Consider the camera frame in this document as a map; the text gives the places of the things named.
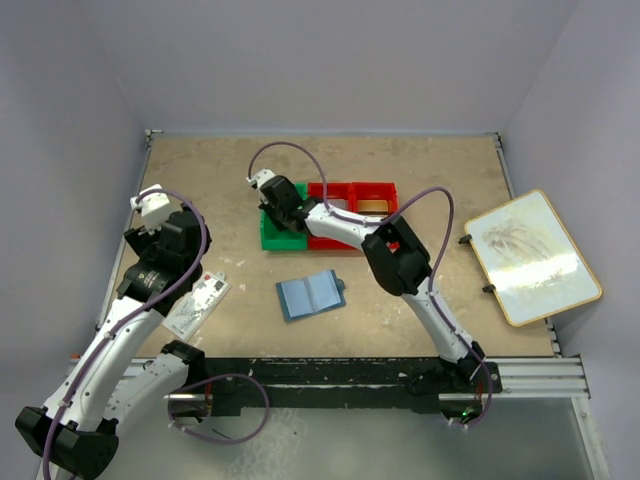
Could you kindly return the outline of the blue leather card holder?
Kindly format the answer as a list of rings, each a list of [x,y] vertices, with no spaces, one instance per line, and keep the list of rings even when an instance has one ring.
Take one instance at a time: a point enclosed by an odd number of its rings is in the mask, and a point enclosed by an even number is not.
[[[275,288],[286,323],[346,306],[346,285],[333,269],[278,282]]]

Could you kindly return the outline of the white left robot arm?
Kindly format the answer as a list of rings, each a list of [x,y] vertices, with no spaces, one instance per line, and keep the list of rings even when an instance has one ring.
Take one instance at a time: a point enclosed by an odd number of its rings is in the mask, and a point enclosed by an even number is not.
[[[121,378],[141,345],[203,273],[211,243],[202,218],[187,205],[153,227],[130,229],[138,260],[124,274],[98,333],[62,385],[40,407],[25,407],[15,426],[41,458],[40,479],[95,479],[147,401],[178,388],[202,387],[203,353],[179,341],[163,348],[128,383]]]

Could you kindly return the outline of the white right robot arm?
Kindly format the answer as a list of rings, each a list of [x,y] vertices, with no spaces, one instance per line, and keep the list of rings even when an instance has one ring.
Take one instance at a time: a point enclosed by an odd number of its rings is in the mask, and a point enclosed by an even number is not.
[[[248,179],[260,195],[260,208],[281,230],[339,241],[361,251],[378,285],[404,300],[431,337],[446,383],[467,391],[491,373],[479,344],[454,318],[434,289],[436,267],[415,232],[398,213],[384,220],[335,208],[317,198],[302,198],[282,175],[263,169]]]

